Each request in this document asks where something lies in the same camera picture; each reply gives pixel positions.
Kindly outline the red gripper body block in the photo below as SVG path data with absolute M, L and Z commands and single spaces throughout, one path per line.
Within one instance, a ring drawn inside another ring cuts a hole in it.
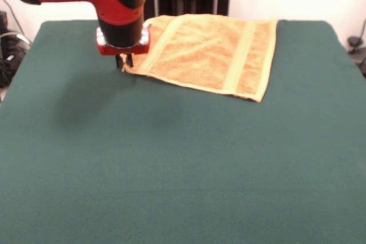
M 150 29 L 151 22 L 146 21 L 142 25 L 141 38 L 131 47 L 121 48 L 109 44 L 100 27 L 96 28 L 96 45 L 101 55 L 120 55 L 120 54 L 146 54 L 150 48 Z

